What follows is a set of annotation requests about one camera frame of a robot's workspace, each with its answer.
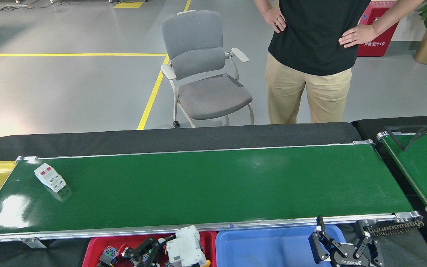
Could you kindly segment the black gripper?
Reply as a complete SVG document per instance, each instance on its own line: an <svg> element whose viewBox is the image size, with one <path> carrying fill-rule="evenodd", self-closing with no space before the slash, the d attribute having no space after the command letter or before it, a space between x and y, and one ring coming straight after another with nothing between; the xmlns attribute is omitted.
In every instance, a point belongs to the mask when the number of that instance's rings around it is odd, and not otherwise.
<svg viewBox="0 0 427 267"><path fill-rule="evenodd" d="M356 221L353 227L357 240L352 243L350 251L346 252L345 245L337 242L326 232L322 216L318 216L316 222L315 231L308 238L316 264L328 261L334 266L341 267L384 266L381 245L372 238L375 229L364 228L360 221Z"/></svg>

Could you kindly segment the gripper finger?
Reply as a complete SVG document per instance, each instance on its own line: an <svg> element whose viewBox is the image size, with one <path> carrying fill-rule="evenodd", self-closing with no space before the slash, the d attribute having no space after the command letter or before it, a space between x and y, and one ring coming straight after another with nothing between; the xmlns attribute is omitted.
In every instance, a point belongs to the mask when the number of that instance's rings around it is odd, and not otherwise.
<svg viewBox="0 0 427 267"><path fill-rule="evenodd" d="M126 260L133 266L156 266L158 250L159 242L149 237L136 248L126 247Z"/></svg>
<svg viewBox="0 0 427 267"><path fill-rule="evenodd" d="M153 264L156 263L156 267L165 267L168 262L168 256L166 252L166 244L168 238L158 238L154 241L155 244L158 244L158 250L156 251L156 256L153 261Z"/></svg>

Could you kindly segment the person's left hand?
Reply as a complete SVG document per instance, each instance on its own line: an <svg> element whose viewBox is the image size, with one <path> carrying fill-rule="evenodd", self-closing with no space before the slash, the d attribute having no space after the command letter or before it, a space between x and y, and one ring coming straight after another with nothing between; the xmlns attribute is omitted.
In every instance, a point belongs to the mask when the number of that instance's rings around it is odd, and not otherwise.
<svg viewBox="0 0 427 267"><path fill-rule="evenodd" d="M342 34L338 42L344 48L349 48L358 44L364 44L372 41L381 35L374 25L357 25Z"/></svg>

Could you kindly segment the person's right hand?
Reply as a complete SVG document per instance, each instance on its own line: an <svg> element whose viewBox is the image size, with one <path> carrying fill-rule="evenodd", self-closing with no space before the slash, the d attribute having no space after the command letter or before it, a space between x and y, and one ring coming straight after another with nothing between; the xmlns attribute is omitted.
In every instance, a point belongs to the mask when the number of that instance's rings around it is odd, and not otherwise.
<svg viewBox="0 0 427 267"><path fill-rule="evenodd" d="M286 28L286 20L279 9L271 7L263 13L263 18L278 34Z"/></svg>

